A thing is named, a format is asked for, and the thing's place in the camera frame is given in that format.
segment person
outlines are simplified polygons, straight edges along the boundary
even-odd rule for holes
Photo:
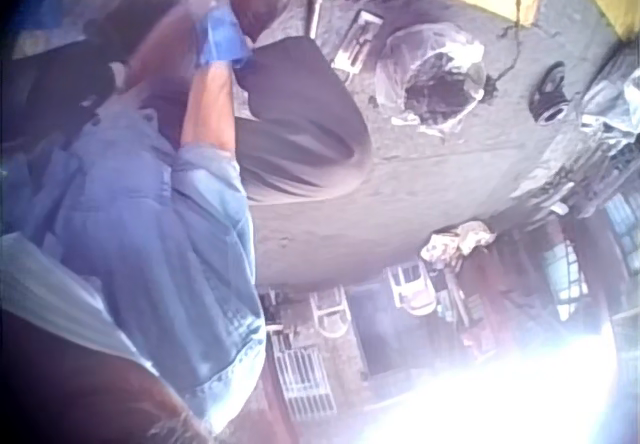
[[[11,315],[13,328],[30,335],[30,344],[15,346],[17,356],[44,341],[51,352],[62,352],[62,341],[71,341],[74,350],[64,352],[79,362],[89,357],[78,348],[87,348],[104,367],[116,356],[120,364],[129,361],[124,367],[130,374],[155,374],[168,385],[165,401],[175,393],[214,432],[239,412],[258,379],[265,346],[249,202],[341,195],[363,180],[370,165],[362,115],[312,40],[283,39],[250,56],[243,50],[238,28],[255,42],[283,11],[282,1],[245,0],[243,13],[235,13],[239,22],[229,6],[205,6],[204,16],[195,18],[206,39],[190,87],[163,64],[172,57],[181,61],[188,49],[188,39],[179,41],[194,35],[185,22],[200,12],[198,0],[170,10],[128,62],[125,86],[146,82],[151,90],[139,110],[118,98],[94,113],[95,99],[79,101],[77,92],[57,102],[45,99],[45,105],[36,100],[26,111],[14,106],[11,122],[29,115],[40,123],[38,130],[51,134],[3,165],[2,273],[13,289],[13,298],[3,300],[3,316]],[[111,73],[105,88],[115,87],[110,62],[96,59],[102,67],[89,69],[88,60],[84,68],[73,49],[47,65]],[[231,61],[239,67],[233,70]],[[234,71],[255,120],[234,117]],[[48,77],[36,76],[29,98],[59,85]],[[95,85],[87,88],[95,94]],[[48,129],[47,115],[51,126],[66,115],[91,122]],[[51,294],[48,286],[54,285],[59,290]],[[36,355],[29,365],[36,365]],[[26,375],[23,381],[35,379],[18,357],[13,362],[18,364],[11,368]],[[69,369],[90,372],[92,366]],[[91,389],[94,378],[84,379],[83,390]],[[103,388],[111,382],[100,380]],[[151,393],[158,384],[148,386]]]

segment blue glove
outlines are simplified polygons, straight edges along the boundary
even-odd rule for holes
[[[251,55],[244,34],[229,5],[217,6],[207,14],[198,26],[200,54],[198,68],[213,62],[231,62],[242,66]]]

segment concrete floor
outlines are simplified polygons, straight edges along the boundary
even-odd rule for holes
[[[347,3],[325,3],[318,43],[328,58],[354,11]],[[513,60],[513,34],[499,37],[512,23],[459,1],[425,0],[411,12],[384,14],[387,23],[393,22],[385,24],[385,35],[413,22],[458,24],[485,45],[485,65],[494,76]],[[298,6],[264,41],[301,34],[301,26]],[[374,143],[373,171],[359,189],[341,198],[255,207],[258,285],[306,290],[362,281],[415,255],[430,232],[508,208],[523,182],[540,185],[563,163],[587,152],[589,137],[578,130],[575,117],[538,127],[527,100],[545,69],[558,60],[566,64],[567,96],[585,89],[616,44],[615,31],[592,0],[540,0],[536,21],[521,31],[521,41],[518,63],[499,83],[497,99],[474,109],[462,131],[444,144],[415,128],[391,126],[368,102],[372,76],[354,79],[350,90]]]

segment blue denim shirt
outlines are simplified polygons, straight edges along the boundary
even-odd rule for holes
[[[69,147],[49,144],[5,171],[5,232],[99,279],[138,352],[221,430],[258,380],[266,339],[233,156],[208,145],[175,152],[152,113],[118,109]]]

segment bright light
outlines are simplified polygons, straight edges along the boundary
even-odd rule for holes
[[[511,359],[420,386],[368,435],[378,443],[587,443],[615,376],[605,336],[536,358]]]

